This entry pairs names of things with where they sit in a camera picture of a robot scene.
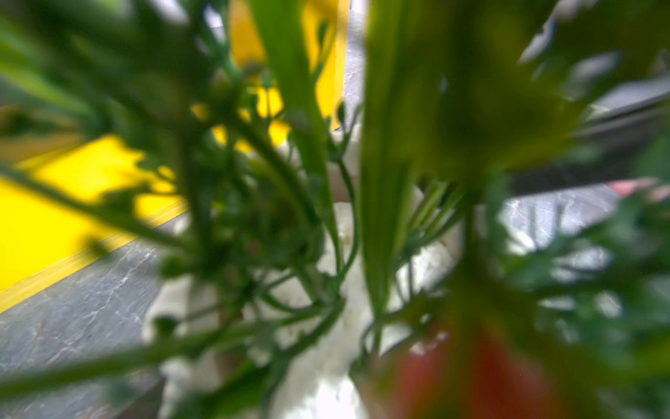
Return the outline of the pink flower pot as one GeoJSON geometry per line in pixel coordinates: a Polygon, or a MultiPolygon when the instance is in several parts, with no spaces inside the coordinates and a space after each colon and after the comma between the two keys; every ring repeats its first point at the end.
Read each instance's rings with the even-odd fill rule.
{"type": "Polygon", "coordinates": [[[374,1],[363,102],[323,115],[337,13],[4,1],[3,140],[111,134],[142,179],[86,201],[8,163],[4,180],[164,249],[195,305],[147,344],[1,381],[18,401],[165,371],[167,418],[279,418],[323,382],[371,418],[669,415],[669,106],[612,215],[531,248],[503,219],[519,172],[599,169],[593,101],[669,52],[666,1],[374,1]]]}

